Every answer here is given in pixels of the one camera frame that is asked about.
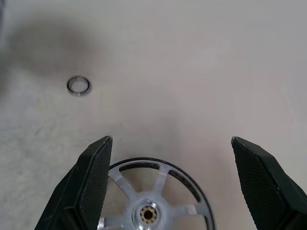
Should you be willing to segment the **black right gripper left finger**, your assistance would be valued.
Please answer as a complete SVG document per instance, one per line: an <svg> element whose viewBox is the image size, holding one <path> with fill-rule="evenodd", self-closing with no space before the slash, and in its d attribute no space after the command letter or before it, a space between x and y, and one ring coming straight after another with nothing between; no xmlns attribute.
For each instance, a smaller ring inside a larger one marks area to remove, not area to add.
<svg viewBox="0 0 307 230"><path fill-rule="evenodd" d="M54 189L35 230L96 230L107 187L113 139L90 144Z"/></svg>

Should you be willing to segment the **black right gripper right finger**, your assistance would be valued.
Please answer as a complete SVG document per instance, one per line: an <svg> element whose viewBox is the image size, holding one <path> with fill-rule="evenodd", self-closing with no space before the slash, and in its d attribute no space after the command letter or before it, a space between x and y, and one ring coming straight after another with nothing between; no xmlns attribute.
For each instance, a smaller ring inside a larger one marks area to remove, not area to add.
<svg viewBox="0 0 307 230"><path fill-rule="evenodd" d="M262 147L232 137L241 190L257 230L307 230L307 194Z"/></svg>

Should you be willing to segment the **silver spoked rotor black rim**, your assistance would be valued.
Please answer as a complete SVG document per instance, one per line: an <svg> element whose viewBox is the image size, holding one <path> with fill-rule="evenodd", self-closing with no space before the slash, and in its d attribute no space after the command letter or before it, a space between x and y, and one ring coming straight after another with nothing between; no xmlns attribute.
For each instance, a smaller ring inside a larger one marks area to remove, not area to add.
<svg viewBox="0 0 307 230"><path fill-rule="evenodd" d="M151 190L136 192L122 172L134 168L151 168L158 176ZM167 176L180 181L196 199L195 204L174 207L162 196ZM201 216L206 230L216 230L210 204L195 180L181 168L160 159L139 157L117 162L110 166L111 178L128 199L123 213L101 217L97 230L174 230L174 223L183 216Z"/></svg>

